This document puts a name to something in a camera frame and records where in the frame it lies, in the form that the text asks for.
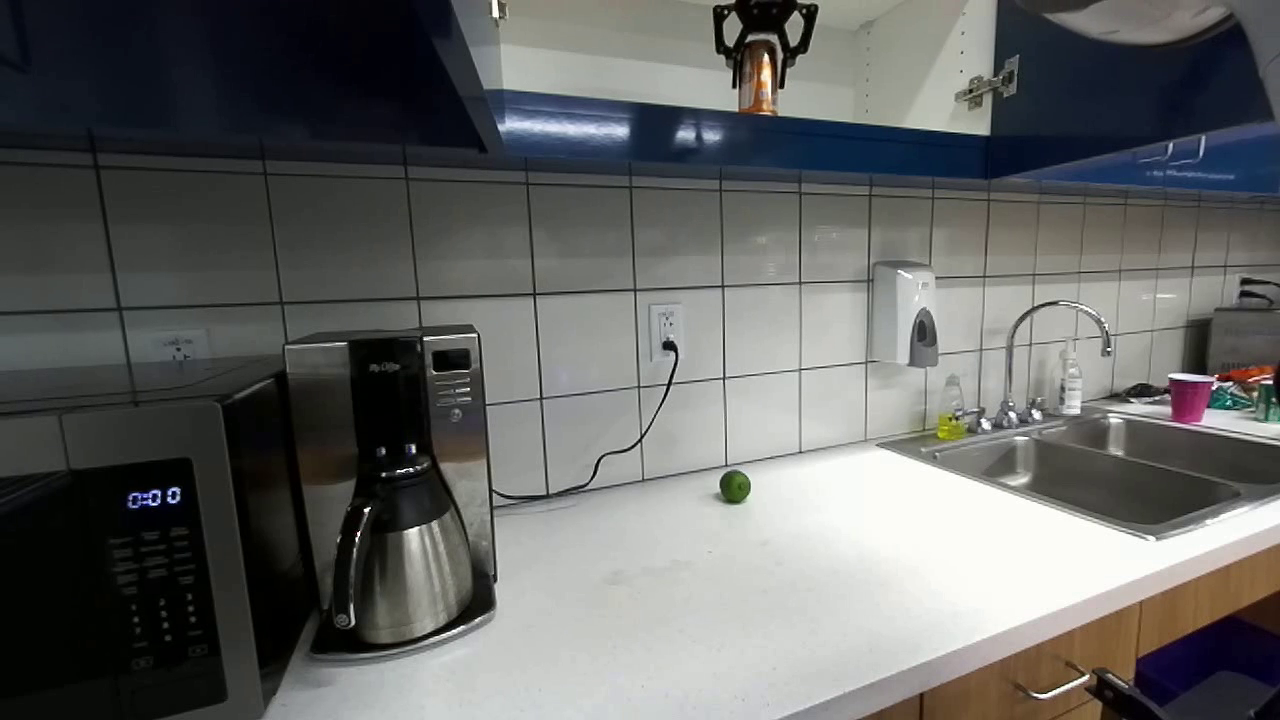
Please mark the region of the wooden drawer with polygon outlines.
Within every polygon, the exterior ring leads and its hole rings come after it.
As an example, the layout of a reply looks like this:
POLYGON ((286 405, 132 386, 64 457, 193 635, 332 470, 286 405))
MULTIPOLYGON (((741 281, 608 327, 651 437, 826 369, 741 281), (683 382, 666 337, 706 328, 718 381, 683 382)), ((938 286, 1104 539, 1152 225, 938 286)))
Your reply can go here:
POLYGON ((1085 687, 1047 702, 1028 700, 1012 688, 1021 682, 1037 691, 1070 680, 1069 659, 1092 671, 1106 667, 1130 676, 1137 662, 1140 606, 1111 612, 1083 626, 1016 652, 922 696, 922 720, 1052 720, 1092 701, 1085 687))

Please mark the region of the blue cabinet door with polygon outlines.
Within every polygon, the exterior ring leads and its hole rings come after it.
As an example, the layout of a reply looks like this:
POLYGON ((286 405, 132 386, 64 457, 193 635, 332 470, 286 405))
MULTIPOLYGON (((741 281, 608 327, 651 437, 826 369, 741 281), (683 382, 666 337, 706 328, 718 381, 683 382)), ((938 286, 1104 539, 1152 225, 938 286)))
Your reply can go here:
POLYGON ((419 41, 416 91, 429 146, 502 154, 492 95, 502 90, 507 0, 408 0, 419 41))
POLYGON ((997 0, 992 178, 1280 200, 1280 118, 1243 28, 1155 47, 1094 41, 997 0))

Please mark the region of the white soap dispenser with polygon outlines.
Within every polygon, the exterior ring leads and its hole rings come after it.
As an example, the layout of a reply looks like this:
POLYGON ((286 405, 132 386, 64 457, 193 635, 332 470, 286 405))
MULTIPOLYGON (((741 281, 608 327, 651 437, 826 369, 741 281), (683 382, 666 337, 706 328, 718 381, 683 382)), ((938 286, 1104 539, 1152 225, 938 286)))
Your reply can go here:
POLYGON ((938 364, 937 279, 931 265, 882 261, 873 266, 868 359, 919 369, 938 364))

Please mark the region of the clear pump bottle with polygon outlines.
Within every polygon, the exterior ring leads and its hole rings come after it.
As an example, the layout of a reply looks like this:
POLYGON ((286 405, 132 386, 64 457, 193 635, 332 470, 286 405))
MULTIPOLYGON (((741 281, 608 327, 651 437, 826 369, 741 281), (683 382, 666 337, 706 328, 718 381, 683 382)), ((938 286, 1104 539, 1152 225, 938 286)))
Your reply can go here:
POLYGON ((1053 413, 1057 416, 1079 416, 1084 402, 1083 370, 1076 356, 1078 340, 1064 342, 1059 354, 1057 391, 1053 413))

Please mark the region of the steel double sink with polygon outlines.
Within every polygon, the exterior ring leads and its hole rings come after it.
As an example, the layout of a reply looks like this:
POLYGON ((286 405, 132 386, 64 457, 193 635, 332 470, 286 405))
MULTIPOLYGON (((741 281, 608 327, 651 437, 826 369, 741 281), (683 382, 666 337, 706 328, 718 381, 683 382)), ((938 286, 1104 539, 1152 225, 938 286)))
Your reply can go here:
POLYGON ((1106 411, 956 441, 909 436, 881 447, 1146 541, 1280 501, 1280 430, 1106 411))

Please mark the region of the yellow dish soap bottle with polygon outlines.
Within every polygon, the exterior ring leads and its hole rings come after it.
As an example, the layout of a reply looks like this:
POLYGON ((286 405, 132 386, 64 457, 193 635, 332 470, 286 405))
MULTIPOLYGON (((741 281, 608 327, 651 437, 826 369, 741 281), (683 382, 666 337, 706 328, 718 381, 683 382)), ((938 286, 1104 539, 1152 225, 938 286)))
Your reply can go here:
POLYGON ((936 437, 947 442, 963 439, 966 436, 966 410, 968 405, 965 402, 961 378, 951 373, 940 391, 934 427, 936 437))

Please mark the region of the heap of snack packets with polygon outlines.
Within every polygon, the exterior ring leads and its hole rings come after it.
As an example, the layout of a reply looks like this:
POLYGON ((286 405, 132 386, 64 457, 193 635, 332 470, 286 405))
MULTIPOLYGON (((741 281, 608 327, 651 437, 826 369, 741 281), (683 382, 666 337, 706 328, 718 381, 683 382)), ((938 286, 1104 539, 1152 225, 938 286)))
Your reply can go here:
POLYGON ((1238 368, 1213 379, 1208 409, 1252 411, 1257 421, 1280 424, 1280 368, 1238 368))

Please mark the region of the steel coffee maker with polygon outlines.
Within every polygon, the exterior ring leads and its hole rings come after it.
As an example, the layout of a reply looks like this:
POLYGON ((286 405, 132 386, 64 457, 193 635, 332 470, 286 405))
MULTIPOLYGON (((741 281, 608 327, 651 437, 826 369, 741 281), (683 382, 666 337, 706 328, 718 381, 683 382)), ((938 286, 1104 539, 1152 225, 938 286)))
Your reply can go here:
POLYGON ((470 324, 323 332, 283 350, 294 456, 320 602, 315 659, 355 662, 452 641, 497 611, 497 547, 483 346, 470 324), (442 629, 399 644, 365 644, 332 625, 337 539, 360 468, 375 457, 429 456, 467 532, 475 592, 442 629))

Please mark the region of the chrome tap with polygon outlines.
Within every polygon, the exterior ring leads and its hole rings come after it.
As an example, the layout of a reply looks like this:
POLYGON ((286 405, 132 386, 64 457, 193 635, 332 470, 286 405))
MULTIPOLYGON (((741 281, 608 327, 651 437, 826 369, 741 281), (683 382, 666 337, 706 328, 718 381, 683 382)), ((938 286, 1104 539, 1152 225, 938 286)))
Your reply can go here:
POLYGON ((1094 307, 1082 304, 1079 301, 1071 300, 1050 300, 1042 304, 1033 305, 1021 313, 1011 324, 1005 350, 1004 350, 1004 386, 1001 402, 997 406, 995 415, 989 416, 986 407, 969 407, 960 411, 954 411, 950 415, 952 420, 966 420, 966 430, 975 434, 987 434, 996 430, 1014 430, 1020 427, 1034 425, 1042 421, 1043 413, 1036 410, 1030 405, 1027 407, 1019 407, 1018 401, 1012 393, 1014 388, 1014 372, 1015 372, 1015 350, 1016 338, 1021 327, 1029 322, 1037 313, 1047 309, 1064 307, 1070 309, 1080 315, 1092 320, 1096 329, 1100 332, 1102 346, 1100 350, 1101 357, 1110 357, 1114 355, 1114 334, 1111 327, 1102 314, 1100 314, 1094 307))

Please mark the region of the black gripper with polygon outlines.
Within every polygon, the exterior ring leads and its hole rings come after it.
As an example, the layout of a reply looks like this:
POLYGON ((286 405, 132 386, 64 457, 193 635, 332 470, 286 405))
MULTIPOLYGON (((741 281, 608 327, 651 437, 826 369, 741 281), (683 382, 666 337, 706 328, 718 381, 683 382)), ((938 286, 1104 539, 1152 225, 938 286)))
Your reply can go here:
POLYGON ((739 90, 742 73, 744 54, 749 33, 774 33, 780 50, 780 69, 777 86, 785 88, 787 72, 797 59, 812 46, 819 14, 817 3, 801 0, 731 0, 713 6, 713 44, 716 54, 724 59, 731 70, 731 87, 739 90), (800 18, 797 40, 788 36, 788 24, 794 17, 800 18), (730 18, 739 20, 739 33, 730 42, 726 23, 730 18))

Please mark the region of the orange drink can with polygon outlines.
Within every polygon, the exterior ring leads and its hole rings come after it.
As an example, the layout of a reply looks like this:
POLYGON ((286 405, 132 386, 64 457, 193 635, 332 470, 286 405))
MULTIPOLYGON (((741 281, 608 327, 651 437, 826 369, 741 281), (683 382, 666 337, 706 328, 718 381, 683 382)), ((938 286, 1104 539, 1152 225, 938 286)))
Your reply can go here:
POLYGON ((749 36, 735 61, 742 114, 776 117, 780 94, 780 49, 768 35, 749 36))

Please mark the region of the blue wall cabinet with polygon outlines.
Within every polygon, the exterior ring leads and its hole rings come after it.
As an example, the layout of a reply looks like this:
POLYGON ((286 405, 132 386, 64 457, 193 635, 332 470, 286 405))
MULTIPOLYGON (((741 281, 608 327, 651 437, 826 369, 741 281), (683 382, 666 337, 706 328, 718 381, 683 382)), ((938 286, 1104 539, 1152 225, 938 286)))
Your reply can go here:
POLYGON ((737 111, 712 8, 507 0, 502 154, 429 146, 408 0, 0 0, 0 147, 989 183, 997 0, 820 8, 778 114, 737 111))

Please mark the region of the pink plastic cup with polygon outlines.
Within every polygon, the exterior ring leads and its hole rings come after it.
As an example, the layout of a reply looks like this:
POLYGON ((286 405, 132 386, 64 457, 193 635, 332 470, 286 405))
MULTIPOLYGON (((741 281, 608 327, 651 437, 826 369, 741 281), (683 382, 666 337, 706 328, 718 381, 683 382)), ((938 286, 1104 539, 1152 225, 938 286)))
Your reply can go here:
POLYGON ((1216 377, 1174 372, 1167 375, 1167 382, 1171 419, 1183 424, 1201 423, 1208 409, 1216 377))

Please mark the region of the blue bin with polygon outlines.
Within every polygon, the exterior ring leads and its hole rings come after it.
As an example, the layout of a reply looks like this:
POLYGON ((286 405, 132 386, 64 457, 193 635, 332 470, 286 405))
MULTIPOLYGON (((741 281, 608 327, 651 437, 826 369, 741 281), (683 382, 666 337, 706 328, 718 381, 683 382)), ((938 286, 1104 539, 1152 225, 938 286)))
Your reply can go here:
POLYGON ((1280 635, 1224 618, 1139 657, 1134 684, 1172 720, 1253 720, 1280 692, 1280 635))

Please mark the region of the steel microwave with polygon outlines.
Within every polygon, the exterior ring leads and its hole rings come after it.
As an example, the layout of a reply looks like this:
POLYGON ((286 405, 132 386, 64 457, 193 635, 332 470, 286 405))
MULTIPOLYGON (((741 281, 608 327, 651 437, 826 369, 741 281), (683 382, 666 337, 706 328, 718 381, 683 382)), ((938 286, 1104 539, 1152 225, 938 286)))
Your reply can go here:
POLYGON ((280 359, 0 372, 0 720, 260 720, 308 568, 280 359))

